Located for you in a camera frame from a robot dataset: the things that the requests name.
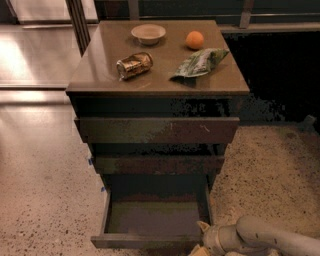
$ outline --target sunlit floor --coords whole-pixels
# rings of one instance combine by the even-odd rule
[[[91,243],[106,192],[73,118],[63,91],[1,92],[0,255],[147,255]],[[298,124],[241,125],[211,193],[214,221],[251,214],[320,237],[319,154],[318,134]]]
[[[65,88],[80,58],[71,26],[0,25],[0,88]]]

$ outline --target orange ball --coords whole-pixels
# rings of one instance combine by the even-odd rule
[[[191,31],[186,38],[186,45],[193,49],[199,50],[204,42],[204,37],[199,31]]]

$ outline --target robotic hand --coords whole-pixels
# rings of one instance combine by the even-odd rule
[[[197,245],[189,256],[220,256],[238,252],[266,256],[274,248],[291,256],[320,256],[320,240],[281,230],[259,218],[243,216],[235,225],[210,226],[198,222],[204,246]]]

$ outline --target cabinet top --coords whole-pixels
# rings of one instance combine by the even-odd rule
[[[166,34],[154,46],[144,46],[131,35],[142,24],[157,24]],[[203,48],[228,49],[215,21],[101,21],[96,29],[66,93],[111,97],[184,97],[245,95],[249,88],[230,52],[209,74],[194,83],[171,81],[180,64],[194,51],[186,47],[187,34],[193,30],[204,36]],[[121,80],[118,60],[134,53],[147,52],[153,58],[151,69],[132,79]]]

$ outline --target soda can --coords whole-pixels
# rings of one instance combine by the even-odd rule
[[[121,79],[139,75],[148,71],[153,65],[152,57],[149,53],[135,53],[125,59],[117,61],[117,70]]]

